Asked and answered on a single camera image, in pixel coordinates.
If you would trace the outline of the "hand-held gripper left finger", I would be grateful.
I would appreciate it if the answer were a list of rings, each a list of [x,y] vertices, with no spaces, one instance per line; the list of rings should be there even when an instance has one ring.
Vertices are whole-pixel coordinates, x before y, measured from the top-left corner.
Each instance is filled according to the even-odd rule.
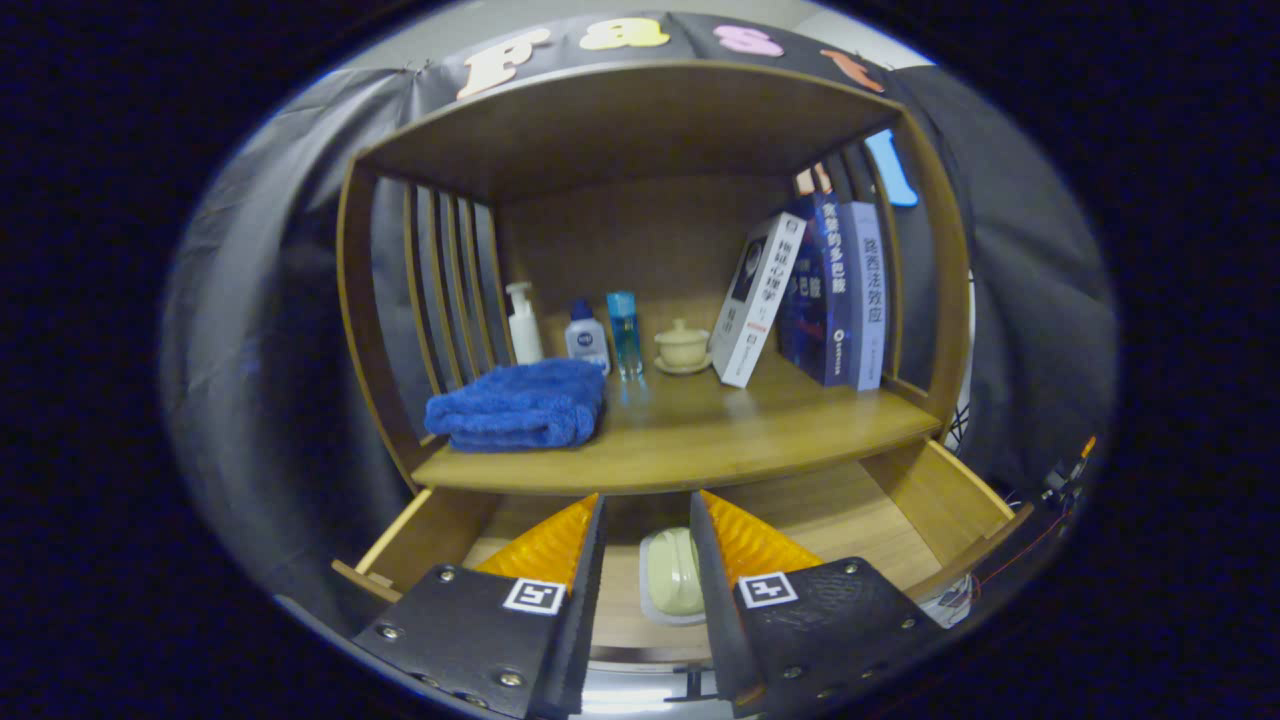
[[[408,680],[498,719],[564,719],[582,687],[605,547],[589,495],[479,568],[439,562],[355,643]]]

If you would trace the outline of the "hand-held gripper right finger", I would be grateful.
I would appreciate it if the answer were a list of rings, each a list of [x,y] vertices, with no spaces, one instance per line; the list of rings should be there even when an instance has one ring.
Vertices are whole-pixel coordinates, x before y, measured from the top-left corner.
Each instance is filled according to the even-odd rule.
[[[819,717],[920,664],[946,630],[860,557],[822,562],[749,512],[690,497],[718,696],[735,717]]]

